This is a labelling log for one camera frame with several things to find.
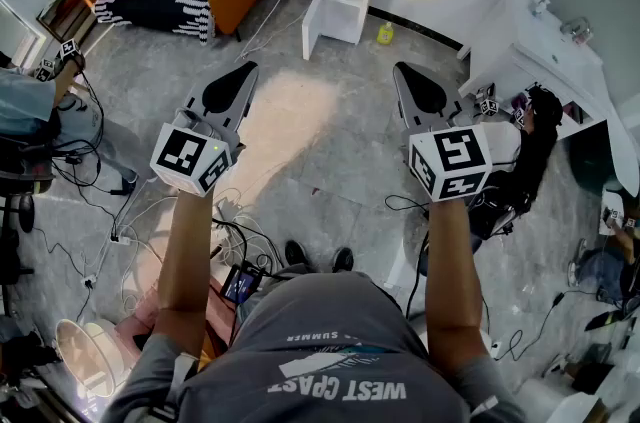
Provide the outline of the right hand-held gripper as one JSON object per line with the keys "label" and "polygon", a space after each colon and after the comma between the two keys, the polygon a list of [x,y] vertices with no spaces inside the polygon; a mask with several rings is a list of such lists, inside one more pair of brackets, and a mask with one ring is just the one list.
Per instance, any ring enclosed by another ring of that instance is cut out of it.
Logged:
{"label": "right hand-held gripper", "polygon": [[481,191],[492,170],[486,135],[461,109],[456,85],[410,62],[393,67],[406,131],[407,165],[432,202],[461,199]]}

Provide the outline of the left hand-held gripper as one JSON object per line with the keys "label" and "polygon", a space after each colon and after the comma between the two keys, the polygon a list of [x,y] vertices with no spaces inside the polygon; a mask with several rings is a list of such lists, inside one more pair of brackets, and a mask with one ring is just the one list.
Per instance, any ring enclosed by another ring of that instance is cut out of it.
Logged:
{"label": "left hand-held gripper", "polygon": [[[185,106],[172,123],[164,123],[150,167],[167,185],[199,197],[209,194],[237,160],[241,150],[239,128],[255,92],[256,62],[227,63],[196,81]],[[194,111],[223,113],[216,128]]]}

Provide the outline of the person's right forearm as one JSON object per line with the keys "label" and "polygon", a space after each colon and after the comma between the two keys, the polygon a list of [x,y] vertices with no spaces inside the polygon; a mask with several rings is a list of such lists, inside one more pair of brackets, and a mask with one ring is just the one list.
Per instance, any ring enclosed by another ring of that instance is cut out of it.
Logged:
{"label": "person's right forearm", "polygon": [[430,205],[426,326],[430,358],[448,377],[488,351],[481,336],[483,300],[466,207]]}

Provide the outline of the person's left forearm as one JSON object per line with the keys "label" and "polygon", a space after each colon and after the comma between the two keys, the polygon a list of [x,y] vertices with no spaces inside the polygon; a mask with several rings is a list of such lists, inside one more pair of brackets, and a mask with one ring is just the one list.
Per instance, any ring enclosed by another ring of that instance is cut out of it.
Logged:
{"label": "person's left forearm", "polygon": [[156,334],[195,357],[201,353],[210,280],[213,199],[181,192],[158,280]]}

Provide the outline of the black white striped blanket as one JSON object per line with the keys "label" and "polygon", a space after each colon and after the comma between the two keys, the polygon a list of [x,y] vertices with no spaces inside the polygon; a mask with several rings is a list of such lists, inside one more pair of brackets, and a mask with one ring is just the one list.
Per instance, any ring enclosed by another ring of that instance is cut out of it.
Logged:
{"label": "black white striped blanket", "polygon": [[214,27],[209,0],[96,0],[93,9],[101,24],[197,37],[203,45]]}

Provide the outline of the white vanity unit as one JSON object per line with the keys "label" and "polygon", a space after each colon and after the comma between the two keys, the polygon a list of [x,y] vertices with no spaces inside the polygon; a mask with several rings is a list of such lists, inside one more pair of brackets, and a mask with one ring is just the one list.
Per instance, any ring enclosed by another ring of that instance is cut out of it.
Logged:
{"label": "white vanity unit", "polygon": [[560,140],[607,123],[610,156],[618,182],[632,196],[640,192],[640,160],[632,137],[609,98],[603,63],[587,45],[577,45],[560,31],[561,21],[545,10],[535,16],[531,0],[497,0],[458,52],[470,58],[462,96],[493,84],[501,108],[540,85],[572,107],[578,116],[562,116]]}

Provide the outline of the glass jar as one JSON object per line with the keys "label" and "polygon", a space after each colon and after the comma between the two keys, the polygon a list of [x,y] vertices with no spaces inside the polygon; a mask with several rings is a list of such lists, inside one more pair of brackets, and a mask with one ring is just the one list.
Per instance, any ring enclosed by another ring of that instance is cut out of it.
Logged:
{"label": "glass jar", "polygon": [[584,16],[563,22],[560,32],[578,45],[587,43],[593,36],[591,24]]}

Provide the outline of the person's left black shoe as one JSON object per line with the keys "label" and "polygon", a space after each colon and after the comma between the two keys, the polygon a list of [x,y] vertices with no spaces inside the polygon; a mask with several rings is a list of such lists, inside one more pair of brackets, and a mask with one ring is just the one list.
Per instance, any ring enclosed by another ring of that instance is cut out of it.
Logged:
{"label": "person's left black shoe", "polygon": [[309,265],[303,247],[295,240],[288,240],[285,243],[285,259],[289,266]]}

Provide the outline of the person's black shoe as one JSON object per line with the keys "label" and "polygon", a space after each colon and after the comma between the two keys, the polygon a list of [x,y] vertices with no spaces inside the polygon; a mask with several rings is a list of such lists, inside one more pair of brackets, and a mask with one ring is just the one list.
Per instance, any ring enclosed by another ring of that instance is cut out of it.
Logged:
{"label": "person's black shoe", "polygon": [[285,243],[285,259],[289,266],[309,265],[303,247],[295,240],[288,240]]}
{"label": "person's black shoe", "polygon": [[340,248],[334,257],[332,272],[349,272],[354,267],[354,256],[353,252],[348,247]]}

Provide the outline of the person's right black shoe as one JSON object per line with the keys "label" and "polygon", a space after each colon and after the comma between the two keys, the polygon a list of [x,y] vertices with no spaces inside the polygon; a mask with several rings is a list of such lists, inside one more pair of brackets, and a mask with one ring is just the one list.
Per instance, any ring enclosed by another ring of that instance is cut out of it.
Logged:
{"label": "person's right black shoe", "polygon": [[354,256],[353,252],[348,247],[340,248],[334,257],[332,272],[349,272],[354,267]]}

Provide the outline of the dark side table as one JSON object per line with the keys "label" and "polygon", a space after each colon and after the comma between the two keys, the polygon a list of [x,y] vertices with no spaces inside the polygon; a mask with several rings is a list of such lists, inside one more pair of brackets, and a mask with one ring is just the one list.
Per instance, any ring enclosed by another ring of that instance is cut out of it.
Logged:
{"label": "dark side table", "polygon": [[36,20],[58,43],[74,39],[80,44],[96,23],[85,0],[48,0]]}

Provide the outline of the small black monitor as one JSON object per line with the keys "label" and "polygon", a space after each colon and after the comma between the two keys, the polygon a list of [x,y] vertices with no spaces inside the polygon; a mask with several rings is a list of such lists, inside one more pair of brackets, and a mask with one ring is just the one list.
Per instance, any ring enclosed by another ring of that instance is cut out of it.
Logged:
{"label": "small black monitor", "polygon": [[250,262],[233,265],[225,279],[220,295],[233,304],[245,303],[259,288],[265,271]]}

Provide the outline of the pink stool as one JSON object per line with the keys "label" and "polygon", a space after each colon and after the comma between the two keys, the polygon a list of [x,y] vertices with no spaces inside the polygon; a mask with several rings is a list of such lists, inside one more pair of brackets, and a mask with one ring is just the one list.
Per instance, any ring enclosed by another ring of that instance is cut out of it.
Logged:
{"label": "pink stool", "polygon": [[[157,319],[157,285],[153,285],[141,298],[132,314],[115,326],[115,333],[125,349],[137,360]],[[214,277],[209,281],[206,308],[206,332],[214,357],[221,355],[229,344],[235,306],[220,295],[222,284]]]}

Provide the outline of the black stool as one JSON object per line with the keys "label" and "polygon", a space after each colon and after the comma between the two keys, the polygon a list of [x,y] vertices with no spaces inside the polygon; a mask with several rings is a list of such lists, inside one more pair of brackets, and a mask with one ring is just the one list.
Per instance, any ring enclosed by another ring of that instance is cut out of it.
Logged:
{"label": "black stool", "polygon": [[34,227],[35,211],[31,195],[21,195],[16,208],[12,206],[13,196],[5,197],[0,207],[0,303],[5,316],[11,314],[8,287],[15,285],[22,276],[33,275],[34,269],[23,266],[18,255],[19,234],[11,225],[11,215],[16,214],[24,233]]}

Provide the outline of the person's grey shirt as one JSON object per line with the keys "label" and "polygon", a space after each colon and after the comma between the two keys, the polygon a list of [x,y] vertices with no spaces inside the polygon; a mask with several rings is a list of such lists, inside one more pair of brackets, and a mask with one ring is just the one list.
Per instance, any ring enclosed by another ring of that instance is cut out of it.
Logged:
{"label": "person's grey shirt", "polygon": [[154,335],[102,423],[525,423],[495,362],[444,377],[368,277],[278,283],[220,358],[193,374]]}

